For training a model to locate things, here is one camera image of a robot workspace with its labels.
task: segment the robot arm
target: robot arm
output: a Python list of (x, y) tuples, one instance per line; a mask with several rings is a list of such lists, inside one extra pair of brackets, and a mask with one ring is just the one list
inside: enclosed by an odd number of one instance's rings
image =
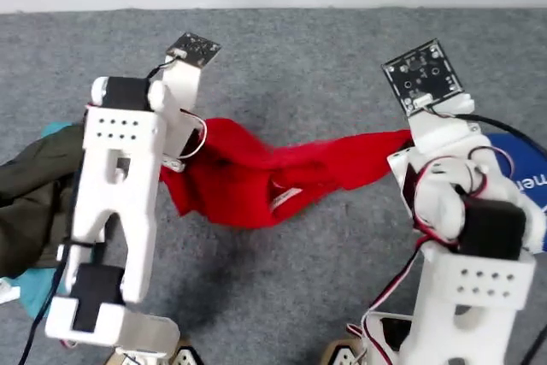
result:
[[(132, 312), (126, 304), (140, 303), (148, 291), (160, 168), (184, 168), (179, 157), (199, 128), (188, 111), (201, 70), (219, 49), (185, 33), (169, 48), (161, 80), (102, 77), (93, 83), (72, 244), (67, 245), (69, 295), (52, 300), (45, 328), (49, 337), (119, 347), (146, 365), (166, 363), (174, 353), (177, 325)], [(127, 243), (124, 268), (90, 263), (87, 245), (112, 214), (120, 217)]]
[(474, 102), (436, 40), (384, 70), (415, 143), (388, 162), (415, 227), (434, 240), (420, 248), (414, 315), (363, 316), (367, 363), (503, 365), (532, 283), (532, 253), (542, 250), (544, 213), (502, 175), (479, 126), (454, 116)]

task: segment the white wire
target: white wire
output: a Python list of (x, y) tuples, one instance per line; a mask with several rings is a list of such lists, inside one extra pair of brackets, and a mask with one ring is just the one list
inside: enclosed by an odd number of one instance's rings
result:
[(401, 283), (404, 281), (404, 279), (407, 277), (407, 275), (409, 274), (410, 272), (410, 269), (412, 268), (412, 266), (414, 265), (415, 261), (416, 261), (416, 258), (418, 258), (418, 255), (420, 253), (419, 252), (416, 252), (415, 255), (414, 255), (414, 258), (412, 258), (412, 260), (410, 260), (410, 264), (407, 266), (407, 268), (402, 271), (400, 273), (400, 276), (398, 278), (398, 280), (393, 284), (393, 286), (391, 286), (391, 288), (389, 290), (387, 290), (384, 295), (382, 295), (380, 298), (378, 298), (368, 309), (367, 311), (362, 315), (361, 317), (361, 332), (362, 332), (362, 338), (361, 338), (361, 342), (362, 342), (362, 347), (363, 349), (367, 349), (367, 345), (366, 345), (366, 333), (365, 333), (365, 321), (367, 320), (367, 317), (370, 315), (370, 313), (372, 311), (374, 311), (375, 309), (377, 309), (382, 303), (385, 302), (385, 300), (387, 298), (390, 297), (390, 295), (401, 285)]
[(202, 119), (198, 115), (194, 115), (192, 113), (185, 113), (185, 114), (191, 115), (192, 117), (194, 117), (197, 121), (199, 121), (201, 123), (201, 125), (203, 127), (203, 136), (202, 136), (202, 141), (199, 142), (196, 149), (190, 154), (184, 154), (183, 156), (177, 157), (179, 160), (185, 160), (185, 159), (188, 159), (190, 157), (194, 157), (205, 145), (205, 141), (207, 140), (207, 134), (208, 134), (207, 123), (205, 122), (204, 119)]
[(497, 153), (504, 156), (505, 160), (507, 160), (507, 162), (509, 163), (509, 168), (510, 168), (509, 178), (510, 179), (513, 178), (513, 174), (515, 174), (515, 170), (516, 170), (515, 161), (513, 160), (513, 157), (507, 151), (505, 151), (503, 149), (500, 149), (499, 147), (495, 147), (493, 145), (483, 145), (483, 146), (476, 147), (475, 149), (473, 149), (472, 150), (472, 155), (473, 155), (473, 152), (479, 151), (479, 150), (492, 150), (492, 151), (496, 151)]

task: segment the red wire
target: red wire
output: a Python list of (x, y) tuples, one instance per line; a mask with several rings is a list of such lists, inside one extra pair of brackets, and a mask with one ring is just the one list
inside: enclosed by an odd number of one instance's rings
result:
[(368, 331), (368, 326), (367, 326), (366, 321), (365, 321), (365, 326), (363, 327), (363, 331), (367, 334), (368, 340), (373, 343), (374, 348), (376, 348), (376, 350), (378, 350), (379, 354), (382, 355), (382, 357), (384, 358), (385, 363), (387, 363), (387, 365), (393, 365), (393, 362), (391, 361), (390, 357), (387, 355), (387, 352), (385, 352), (382, 345), (380, 345), (379, 342), (376, 339), (374, 339), (373, 336)]

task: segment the red cloth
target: red cloth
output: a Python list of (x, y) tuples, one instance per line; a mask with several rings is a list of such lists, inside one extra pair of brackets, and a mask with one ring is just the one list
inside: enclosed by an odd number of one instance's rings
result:
[(387, 156), (410, 139), (401, 130), (272, 148), (228, 119), (207, 120), (207, 127), (185, 171), (162, 168), (161, 179), (181, 215), (196, 210), (241, 228), (273, 226), (331, 191), (373, 183), (389, 172)]

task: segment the cable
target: cable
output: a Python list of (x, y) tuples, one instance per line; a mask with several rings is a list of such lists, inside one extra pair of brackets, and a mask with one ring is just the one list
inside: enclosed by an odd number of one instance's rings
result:
[(44, 302), (42, 303), (42, 306), (40, 307), (40, 311), (34, 318), (34, 321), (32, 321), (31, 329), (28, 332), (28, 337), (26, 339), (25, 348), (23, 349), (23, 353), (21, 354), (21, 359), (19, 360), (19, 365), (25, 365), (25, 362), (32, 348), (32, 343), (34, 342), (34, 337), (36, 335), (36, 330), (38, 329), (38, 325), (40, 325), (40, 322), (45, 317), (46, 311), (51, 305), (51, 301), (53, 300), (53, 297), (55, 296), (57, 292), (57, 288), (59, 287), (59, 284), (61, 284), (62, 275), (64, 273), (65, 267), (67, 266), (68, 254), (70, 251), (70, 237), (72, 235), (72, 225), (74, 222), (74, 208), (76, 207), (76, 198), (78, 197), (79, 178), (81, 176), (82, 166), (83, 166), (83, 157), (78, 168), (76, 169), (76, 172), (74, 173), (73, 190), (70, 196), (70, 205), (67, 212), (67, 225), (66, 225), (67, 237), (65, 239), (65, 245), (62, 248), (62, 257), (61, 257), (61, 260), (59, 261), (59, 265), (57, 265), (57, 268), (55, 272), (53, 273), (53, 278), (51, 279), (50, 291), (48, 292), (48, 295), (46, 296)]
[(128, 354), (124, 353), (123, 356), (127, 358), (129, 361), (133, 362), (135, 365), (142, 365), (139, 361), (137, 361), (135, 358), (130, 357)]
[(410, 256), (409, 260), (404, 264), (403, 269), (399, 271), (393, 279), (387, 283), (385, 288), (382, 290), (382, 292), (372, 301), (372, 303), (368, 306), (367, 311), (363, 314), (361, 318), (361, 330), (362, 334), (366, 335), (367, 338), (370, 340), (370, 342), (374, 345), (376, 350), (382, 355), (382, 357), (385, 360), (385, 363), (387, 365), (393, 365), (393, 362), (391, 361), (390, 357), (387, 355), (385, 350), (382, 348), (382, 346), (379, 344), (379, 342), (373, 338), (373, 336), (368, 331), (367, 326), (367, 317), (370, 315), (372, 311), (377, 309), (389, 296), (397, 289), (397, 287), (403, 282), (403, 280), (407, 277), (407, 275), (410, 272), (410, 269), (414, 265), (416, 258), (418, 257), (421, 247), (423, 244), (429, 242), (429, 241), (436, 241), (434, 238), (421, 238), (421, 240), (418, 242), (418, 244), (415, 247), (414, 252), (412, 253), (412, 256)]
[(505, 160), (507, 160), (507, 163), (509, 165), (509, 178), (511, 179), (513, 177), (513, 174), (515, 173), (516, 166), (515, 161), (513, 160), (513, 157), (505, 150), (500, 149), (499, 147), (495, 147), (493, 145), (480, 145), (478, 147), (475, 147), (471, 151), (469, 151), (468, 159), (473, 160), (473, 153), (478, 150), (492, 150), (496, 153), (500, 153), (503, 157), (505, 157)]
[(538, 354), (539, 348), (547, 339), (547, 325), (542, 329), (536, 339), (534, 339), (532, 346), (528, 349), (524, 358), (522, 358), (521, 365), (530, 365), (533, 361), (533, 358)]
[(156, 74), (158, 74), (158, 72), (164, 68), (167, 68), (169, 66), (171, 66), (171, 63), (173, 63), (175, 60), (177, 60), (177, 58), (173, 58), (171, 59), (170, 61), (168, 62), (165, 62), (165, 63), (162, 63), (162, 64), (158, 64), (156, 67), (154, 67), (152, 70), (150, 70), (150, 72), (148, 74), (146, 74), (146, 79), (150, 80), (151, 78), (153, 78)]
[(179, 160), (186, 160), (190, 157), (194, 157), (202, 148), (203, 146), (205, 145), (205, 141), (207, 140), (207, 133), (208, 133), (208, 129), (207, 129), (207, 123), (205, 122), (204, 119), (202, 119), (201, 117), (199, 117), (198, 115), (194, 115), (193, 113), (190, 113), (189, 111), (185, 111), (184, 110), (184, 113), (188, 114), (188, 115), (191, 115), (192, 117), (194, 117), (197, 121), (200, 122), (200, 124), (202, 125), (202, 128), (203, 128), (203, 136), (202, 136), (202, 141), (199, 142), (199, 144), (197, 145), (196, 149), (192, 152), (192, 153), (189, 153), (189, 154), (184, 154), (183, 156), (179, 156), (177, 157)]
[(363, 337), (362, 329), (356, 324), (346, 324), (345, 325), (345, 330), (348, 333), (350, 333), (351, 335), (354, 335), (358, 338)]
[(520, 138), (522, 141), (528, 143), (535, 150), (537, 150), (539, 154), (541, 154), (545, 159), (547, 159), (547, 149), (545, 149), (540, 143), (538, 143), (533, 138), (529, 137), (522, 131), (517, 130), (516, 128), (510, 126), (509, 124), (505, 124), (502, 121), (484, 117), (483, 115), (455, 115), (455, 117), (457, 119), (466, 120), (466, 121), (482, 121), (483, 123), (490, 124), (491, 126), (497, 127), (500, 130), (504, 130), (505, 132), (510, 132), (514, 136)]
[(491, 126), (497, 127), (500, 130), (504, 130), (505, 132), (509, 132), (513, 134), (514, 136), (520, 138), (522, 141), (533, 147), (539, 154), (541, 154), (545, 159), (547, 159), (547, 149), (543, 147), (540, 143), (538, 143), (536, 140), (528, 136), (527, 134), (523, 133), (522, 131), (510, 126), (509, 124), (506, 124), (502, 121), (491, 119), (490, 117), (484, 117), (483, 115), (452, 115), (448, 113), (438, 113), (435, 111), (433, 106), (427, 106), (425, 107), (425, 110), (432, 114), (436, 115), (437, 117), (441, 117), (443, 119), (446, 118), (455, 118), (465, 121), (480, 121), (486, 124), (490, 124)]

